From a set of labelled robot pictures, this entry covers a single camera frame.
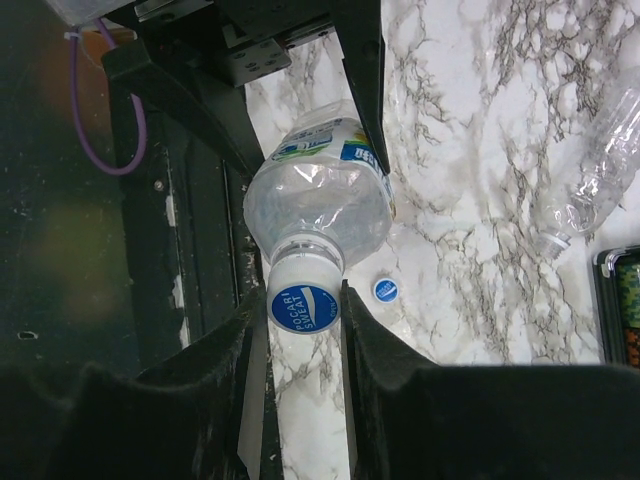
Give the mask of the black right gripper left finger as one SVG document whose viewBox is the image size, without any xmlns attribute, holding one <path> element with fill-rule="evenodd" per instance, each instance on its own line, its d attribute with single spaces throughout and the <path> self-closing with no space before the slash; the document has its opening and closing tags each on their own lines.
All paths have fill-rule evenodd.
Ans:
<svg viewBox="0 0 640 480">
<path fill-rule="evenodd" d="M 5 479 L 251 479 L 260 472 L 265 290 L 135 378 L 93 363 L 1 369 Z"/>
</svg>

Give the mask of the Pocari Sweat clear bottle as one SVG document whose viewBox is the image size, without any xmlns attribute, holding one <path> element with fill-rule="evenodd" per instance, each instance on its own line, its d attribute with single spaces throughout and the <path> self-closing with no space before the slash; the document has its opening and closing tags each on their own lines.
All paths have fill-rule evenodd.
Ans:
<svg viewBox="0 0 640 480">
<path fill-rule="evenodd" d="M 346 267 L 378 251 L 395 205 L 354 103 L 341 100 L 299 117 L 253 177 L 243 209 L 266 255 L 301 231 L 335 242 Z"/>
</svg>

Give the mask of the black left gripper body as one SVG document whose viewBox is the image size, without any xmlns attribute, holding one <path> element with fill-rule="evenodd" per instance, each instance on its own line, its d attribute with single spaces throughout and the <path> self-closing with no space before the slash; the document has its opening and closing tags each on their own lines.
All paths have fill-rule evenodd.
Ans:
<svg viewBox="0 0 640 480">
<path fill-rule="evenodd" d="M 240 87 L 335 31 L 326 1 L 127 1 L 107 14 L 179 61 Z"/>
</svg>

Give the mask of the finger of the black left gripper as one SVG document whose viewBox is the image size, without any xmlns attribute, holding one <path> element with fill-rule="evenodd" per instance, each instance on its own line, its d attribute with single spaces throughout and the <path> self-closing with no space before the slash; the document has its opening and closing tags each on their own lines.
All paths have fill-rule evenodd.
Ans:
<svg viewBox="0 0 640 480">
<path fill-rule="evenodd" d="M 389 174 L 383 131 L 386 46 L 381 28 L 381 2 L 330 1 L 329 11 L 359 118 L 383 172 Z"/>
<path fill-rule="evenodd" d="M 167 114 L 240 174 L 253 176 L 262 165 L 263 152 L 239 88 L 144 38 L 104 54 L 102 64 L 112 84 Z"/>
</svg>

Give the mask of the white blue Pocari cap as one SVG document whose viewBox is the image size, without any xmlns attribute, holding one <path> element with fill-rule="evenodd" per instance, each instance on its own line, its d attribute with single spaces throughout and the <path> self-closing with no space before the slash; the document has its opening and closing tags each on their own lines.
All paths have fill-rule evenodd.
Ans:
<svg viewBox="0 0 640 480">
<path fill-rule="evenodd" d="M 342 273 L 319 255 L 288 255 L 271 269 L 267 283 L 267 313 L 283 330 L 315 334 L 340 318 Z"/>
</svg>

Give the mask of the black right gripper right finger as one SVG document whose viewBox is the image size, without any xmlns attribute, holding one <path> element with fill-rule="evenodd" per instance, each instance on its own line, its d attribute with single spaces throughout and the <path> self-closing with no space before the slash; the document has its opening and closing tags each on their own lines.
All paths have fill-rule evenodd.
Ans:
<svg viewBox="0 0 640 480">
<path fill-rule="evenodd" d="M 440 366 L 341 289 L 354 479 L 635 479 L 639 375 L 617 366 Z"/>
</svg>

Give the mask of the clear unlabelled plastic bottle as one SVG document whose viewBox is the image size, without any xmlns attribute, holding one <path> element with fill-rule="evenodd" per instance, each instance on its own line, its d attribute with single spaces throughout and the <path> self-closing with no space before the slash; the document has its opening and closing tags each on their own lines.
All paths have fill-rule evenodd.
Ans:
<svg viewBox="0 0 640 480">
<path fill-rule="evenodd" d="M 535 207 L 537 252 L 557 259 L 570 241 L 595 232 L 639 170 L 639 88 L 620 87 L 560 164 Z"/>
</svg>

